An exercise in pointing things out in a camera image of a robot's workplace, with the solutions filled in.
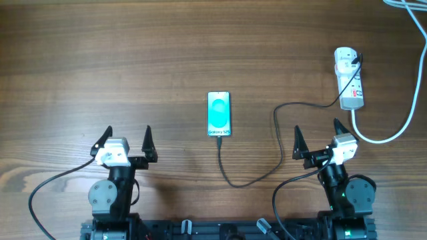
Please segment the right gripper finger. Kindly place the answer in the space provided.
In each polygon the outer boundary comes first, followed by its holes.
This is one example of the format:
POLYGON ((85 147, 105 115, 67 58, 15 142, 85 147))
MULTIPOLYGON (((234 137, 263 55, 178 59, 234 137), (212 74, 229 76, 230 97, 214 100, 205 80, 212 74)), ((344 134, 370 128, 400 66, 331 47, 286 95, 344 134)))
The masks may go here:
POLYGON ((334 129, 336 132, 336 135, 343 135, 349 133, 351 136, 354 137, 354 139, 359 142, 359 138, 355 136, 351 131, 349 131, 340 121, 338 118, 335 118, 334 121, 334 129))
POLYGON ((294 148, 292 153, 292 159, 307 159, 309 156, 309 149, 304 140, 304 136, 300 130, 300 127, 296 125, 294 127, 294 148))

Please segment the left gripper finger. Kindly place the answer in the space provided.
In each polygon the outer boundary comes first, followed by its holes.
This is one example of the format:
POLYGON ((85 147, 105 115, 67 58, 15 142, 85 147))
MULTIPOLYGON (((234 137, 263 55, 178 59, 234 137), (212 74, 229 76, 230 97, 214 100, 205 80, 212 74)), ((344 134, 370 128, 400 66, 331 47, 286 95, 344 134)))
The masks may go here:
POLYGON ((113 135, 113 128, 111 125, 107 127, 104 131, 103 135, 95 142, 95 144, 91 147, 90 155, 96 156, 98 151, 104 147, 105 142, 109 137, 113 135))
POLYGON ((144 152, 147 162, 157 163, 157 151, 153 142, 151 127, 149 125, 145 130, 141 151, 144 152))

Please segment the Galaxy S25 smartphone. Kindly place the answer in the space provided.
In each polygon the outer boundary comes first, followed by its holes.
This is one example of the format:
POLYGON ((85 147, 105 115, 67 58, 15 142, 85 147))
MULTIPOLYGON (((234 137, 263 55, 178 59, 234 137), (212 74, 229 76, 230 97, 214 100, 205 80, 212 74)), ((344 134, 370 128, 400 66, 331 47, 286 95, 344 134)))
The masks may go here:
POLYGON ((230 136, 231 104, 230 93, 227 91, 211 91, 207 93, 207 135, 210 137, 230 136))

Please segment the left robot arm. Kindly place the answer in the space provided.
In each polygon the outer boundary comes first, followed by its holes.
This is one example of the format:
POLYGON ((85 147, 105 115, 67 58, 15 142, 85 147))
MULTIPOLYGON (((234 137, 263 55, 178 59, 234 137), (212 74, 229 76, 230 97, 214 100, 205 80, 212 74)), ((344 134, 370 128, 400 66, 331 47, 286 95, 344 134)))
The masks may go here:
POLYGON ((95 142, 90 155, 109 170, 109 176, 89 190, 93 221, 81 227, 81 239, 153 238, 139 214, 130 212, 139 200, 139 197, 132 199, 133 188, 139 186, 135 172, 148 169, 150 163, 158 160, 150 126, 145 130, 141 151, 143 156, 130 157, 127 139, 114 137, 111 126, 95 142))

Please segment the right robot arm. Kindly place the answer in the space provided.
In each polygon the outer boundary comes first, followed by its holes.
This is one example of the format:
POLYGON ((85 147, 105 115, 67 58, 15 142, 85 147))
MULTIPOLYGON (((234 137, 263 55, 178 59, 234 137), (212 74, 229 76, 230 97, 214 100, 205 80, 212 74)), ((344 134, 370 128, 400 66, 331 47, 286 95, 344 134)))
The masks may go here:
POLYGON ((310 151, 298 126, 294 127, 292 158, 304 169, 316 168, 330 206, 318 213, 318 239, 377 239, 372 205, 375 182, 364 175, 349 176, 344 162, 354 157, 359 139, 334 119, 336 135, 325 149, 310 151))

